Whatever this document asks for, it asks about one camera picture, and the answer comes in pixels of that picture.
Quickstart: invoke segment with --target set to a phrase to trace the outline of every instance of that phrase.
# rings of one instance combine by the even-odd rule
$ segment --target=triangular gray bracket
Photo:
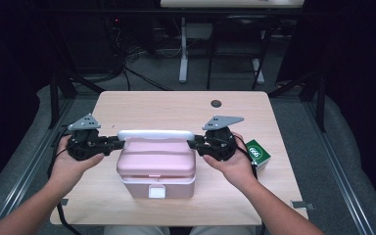
[[[69,130],[97,129],[101,125],[91,114],[88,114],[75,123],[69,125]]]
[[[243,120],[243,117],[214,116],[203,126],[203,130],[218,130]]]

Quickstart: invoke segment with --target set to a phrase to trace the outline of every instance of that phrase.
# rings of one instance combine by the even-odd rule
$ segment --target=pink lunch box
[[[196,152],[184,138],[128,137],[117,173],[134,198],[191,198]]]

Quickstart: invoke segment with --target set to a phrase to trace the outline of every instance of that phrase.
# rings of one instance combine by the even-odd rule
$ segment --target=person's left hand
[[[62,152],[55,160],[49,183],[60,190],[60,193],[66,195],[75,184],[80,180],[84,171],[97,165],[104,158],[103,154],[95,155],[85,161],[77,161],[66,150],[70,136],[61,139],[57,153]]]

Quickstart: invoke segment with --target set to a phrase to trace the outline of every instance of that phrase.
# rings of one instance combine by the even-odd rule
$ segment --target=gray floor
[[[154,58],[141,54],[134,63],[127,65],[141,74],[148,76],[158,83],[173,90],[205,90],[207,59],[205,58],[202,42],[196,42],[190,49],[190,63],[188,70],[188,82],[178,82],[179,56],[165,57],[161,54]],[[266,79],[265,85],[260,85],[256,90],[270,92],[276,89],[275,78],[287,48],[287,42],[272,40],[263,67]],[[147,84],[142,79],[129,75],[132,90],[158,90]],[[211,90],[250,90],[253,81],[251,79],[213,80]],[[100,83],[107,90],[127,90],[126,80],[123,75]],[[83,117],[92,110],[97,101],[97,95],[83,87],[76,85],[79,95],[71,103],[64,101],[68,107],[66,115],[62,118],[62,124],[69,124]],[[334,102],[327,99],[325,109],[326,136],[333,147],[334,153],[339,159],[345,176],[351,184],[371,230],[360,232],[357,223],[353,219],[349,203],[343,196],[343,190],[337,183],[333,174],[330,157],[325,149],[325,144],[319,137],[316,126],[313,125],[310,110],[311,104],[303,104],[296,98],[299,91],[289,92],[285,97],[271,99],[271,105],[275,113],[293,170],[298,180],[304,200],[313,203],[316,210],[309,211],[309,219],[319,226],[326,234],[376,234],[376,193],[365,174],[360,169],[359,152],[353,135],[340,110]],[[23,177],[24,171],[36,156],[37,149],[43,141],[46,141],[48,125],[50,123],[49,88],[44,87],[38,92],[41,100],[40,109],[33,125],[23,139],[22,144],[15,152],[11,160],[0,175],[0,212],[4,208],[14,186]],[[46,182],[46,169],[50,162],[52,148],[46,149],[37,171],[32,175],[32,180],[25,185],[26,191],[21,202],[39,190]],[[82,234],[102,234],[102,227],[76,226]],[[70,234],[66,228],[53,225],[49,221],[42,227],[39,234]]]

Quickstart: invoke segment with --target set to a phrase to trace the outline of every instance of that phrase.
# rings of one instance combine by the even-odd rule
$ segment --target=person
[[[233,134],[236,136],[237,145],[246,150],[243,137],[237,133]],[[58,153],[66,149],[68,139],[69,137],[62,138]],[[97,165],[102,159],[103,155],[99,154],[86,161],[78,162],[70,157],[67,151],[62,152],[54,163],[48,183],[15,211],[0,220],[0,234],[36,234],[40,225],[49,217],[61,199],[72,190],[84,171]],[[204,161],[221,171],[228,182],[247,197],[260,215],[261,220],[264,221],[270,234],[323,234],[313,223],[283,203],[259,183],[253,175],[250,161],[241,151],[236,151],[225,162],[219,162],[208,155],[204,156]],[[248,230],[247,226],[227,226],[226,229],[229,231],[233,227],[234,229]],[[147,232],[146,234],[168,234],[168,230],[163,227],[147,226],[107,226],[105,234],[116,231],[116,229],[126,231],[123,234],[136,234],[128,229],[140,229],[142,232]],[[207,233],[212,231],[210,226],[194,227],[193,231],[196,230],[204,232],[203,234],[214,234]]]

